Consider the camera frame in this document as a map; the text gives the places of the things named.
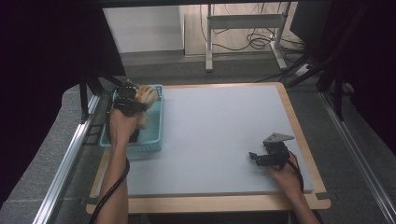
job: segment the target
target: wooden frame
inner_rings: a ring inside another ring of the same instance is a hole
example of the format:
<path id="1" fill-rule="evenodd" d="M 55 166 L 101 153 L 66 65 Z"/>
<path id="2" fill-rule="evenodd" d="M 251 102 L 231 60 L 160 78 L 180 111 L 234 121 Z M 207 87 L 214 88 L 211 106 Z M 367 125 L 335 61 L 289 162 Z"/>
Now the wooden frame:
<path id="1" fill-rule="evenodd" d="M 312 157 L 308 144 L 306 143 L 303 130 L 291 106 L 289 96 L 281 83 L 237 83 L 237 84 L 206 84 L 206 85 L 180 85 L 165 86 L 166 89 L 179 88 L 218 88 L 238 86 L 276 86 L 290 125 L 294 131 L 306 167 L 314 185 L 314 190 L 304 196 L 311 209 L 327 209 L 331 206 L 330 199 L 319 200 L 317 193 L 327 192 L 318 172 L 318 167 Z M 105 150 L 100 163 L 96 178 L 94 180 L 91 198 L 95 197 L 103 172 L 109 157 L 109 151 Z M 234 196 L 205 196 L 205 197 L 155 197 L 155 198 L 129 198 L 130 214 L 154 214 L 154 213 L 203 213 L 203 212 L 247 212 L 247 211 L 279 211 L 292 209 L 288 199 L 281 193 L 270 195 L 234 195 Z M 86 210 L 92 213 L 95 204 L 87 204 Z"/>

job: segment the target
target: black cable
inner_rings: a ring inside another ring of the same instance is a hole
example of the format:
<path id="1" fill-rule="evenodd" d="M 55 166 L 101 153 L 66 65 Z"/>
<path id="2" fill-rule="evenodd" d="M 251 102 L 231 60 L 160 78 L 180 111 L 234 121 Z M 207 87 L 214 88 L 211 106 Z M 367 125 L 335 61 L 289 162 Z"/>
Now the black cable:
<path id="1" fill-rule="evenodd" d="M 262 5 L 261 12 L 264 11 L 264 5 L 265 5 L 265 4 Z M 204 26 L 203 26 L 203 22 L 202 22 L 202 5 L 200 5 L 200 23 L 201 23 L 201 32 L 202 32 L 202 35 L 203 35 L 203 37 L 204 37 L 205 42 L 207 43 L 207 39 L 206 39 L 206 36 L 205 36 L 205 33 L 204 33 Z M 227 30 L 222 30 L 222 31 L 220 31 L 220 32 L 215 32 L 215 31 L 213 31 L 213 32 L 214 32 L 215 34 L 221 34 L 221 33 L 225 32 L 225 31 L 227 31 Z M 247 32 L 247 41 L 248 41 L 248 43 L 247 43 L 246 46 L 244 46 L 244 47 L 242 47 L 242 48 L 240 48 L 240 49 L 231 49 L 231 48 L 225 47 L 225 46 L 223 46 L 223 45 L 220 45 L 220 44 L 213 44 L 213 43 L 212 43 L 212 46 L 217 46 L 217 47 L 221 47 L 221 48 L 228 49 L 228 50 L 232 50 L 232 51 L 238 51 L 238 50 L 246 49 L 246 48 L 248 48 L 249 46 L 251 46 L 251 47 L 254 48 L 254 49 L 264 49 L 264 48 L 271 42 L 271 38 L 269 38 L 269 37 L 266 36 L 266 35 L 256 34 L 256 33 L 255 33 L 256 30 L 257 30 L 257 29 L 254 29 L 253 32 L 252 32 L 251 34 L 249 34 L 249 33 Z"/>
<path id="2" fill-rule="evenodd" d="M 119 180 L 117 180 L 117 182 L 107 191 L 107 193 L 105 194 L 105 196 L 103 196 L 102 200 L 99 202 L 99 204 L 96 205 L 95 210 L 92 213 L 91 219 L 90 219 L 90 224 L 93 224 L 97 218 L 97 216 L 99 215 L 100 210 L 102 209 L 102 207 L 105 205 L 105 203 L 107 202 L 107 200 L 110 198 L 110 196 L 116 191 L 116 189 L 120 186 L 120 184 L 122 183 L 122 181 L 125 179 L 125 177 L 128 175 L 129 170 L 130 170 L 130 164 L 128 159 L 125 159 L 126 163 L 125 163 L 125 170 L 122 173 L 121 177 Z"/>
<path id="3" fill-rule="evenodd" d="M 346 14 L 346 15 L 345 15 L 345 19 L 342 20 L 342 22 L 340 22 L 340 23 L 334 28 L 334 30 L 332 31 L 332 33 L 330 33 L 330 34 L 326 37 L 326 39 L 324 39 L 322 42 L 320 42 L 317 46 L 313 47 L 312 49 L 307 50 L 307 51 L 305 52 L 305 54 L 304 54 L 299 60 L 297 60 L 296 63 L 294 63 L 291 67 L 289 67 L 287 70 L 285 70 L 285 71 L 283 71 L 283 72 L 281 72 L 281 73 L 278 73 L 278 74 L 269 76 L 269 77 L 262 78 L 262 79 L 260 79 L 260 80 L 255 81 L 255 82 L 263 82 L 263 81 L 265 81 L 265 80 L 267 80 L 267 79 L 270 79 L 270 78 L 273 78 L 273 77 L 282 76 L 282 77 L 279 79 L 279 82 L 282 82 L 285 86 L 287 86 L 286 80 L 289 78 L 289 76 L 292 76 L 292 74 L 287 76 L 287 73 L 288 73 L 289 71 L 293 70 L 294 68 L 296 68 L 298 65 L 300 65 L 300 64 L 301 64 L 304 60 L 306 60 L 306 59 L 309 57 L 309 55 L 311 55 L 313 52 L 316 52 L 318 49 L 322 48 L 322 47 L 325 46 L 327 43 L 332 42 L 332 41 L 337 37 L 338 33 L 347 25 L 347 22 L 348 22 L 348 21 L 351 19 L 351 17 L 352 17 L 351 14 L 352 14 L 352 13 Z"/>

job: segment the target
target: wall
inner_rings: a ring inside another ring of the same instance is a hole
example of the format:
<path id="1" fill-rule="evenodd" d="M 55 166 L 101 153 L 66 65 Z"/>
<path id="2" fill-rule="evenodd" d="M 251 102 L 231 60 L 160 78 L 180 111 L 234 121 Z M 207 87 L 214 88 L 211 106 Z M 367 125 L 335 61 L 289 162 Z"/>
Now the wall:
<path id="1" fill-rule="evenodd" d="M 179 7 L 105 8 L 119 53 L 183 49 Z"/>

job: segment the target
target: blue plastic basket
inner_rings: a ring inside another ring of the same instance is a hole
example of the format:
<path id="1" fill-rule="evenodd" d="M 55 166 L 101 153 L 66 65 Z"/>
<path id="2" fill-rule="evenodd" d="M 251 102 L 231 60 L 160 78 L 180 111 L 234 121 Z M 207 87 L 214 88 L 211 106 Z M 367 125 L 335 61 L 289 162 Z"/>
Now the blue plastic basket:
<path id="1" fill-rule="evenodd" d="M 162 149 L 163 136 L 163 86 L 150 85 L 155 87 L 158 93 L 158 99 L 154 105 L 147 111 L 148 126 L 140 130 L 137 142 L 130 143 L 127 147 L 127 153 L 130 152 L 154 152 Z M 101 147 L 110 147 L 106 136 L 106 128 L 102 131 L 99 145 Z"/>

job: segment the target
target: white board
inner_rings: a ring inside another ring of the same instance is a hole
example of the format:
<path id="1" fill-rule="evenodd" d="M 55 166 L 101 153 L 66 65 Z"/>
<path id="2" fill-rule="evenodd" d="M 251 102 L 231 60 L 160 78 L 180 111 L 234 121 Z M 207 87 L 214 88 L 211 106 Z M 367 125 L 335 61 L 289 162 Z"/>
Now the white board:
<path id="1" fill-rule="evenodd" d="M 271 133 L 294 136 L 276 86 L 165 89 L 163 149 L 130 157 L 133 196 L 233 195 L 279 192 L 249 152 L 265 154 Z M 311 178 L 295 139 L 285 142 Z"/>

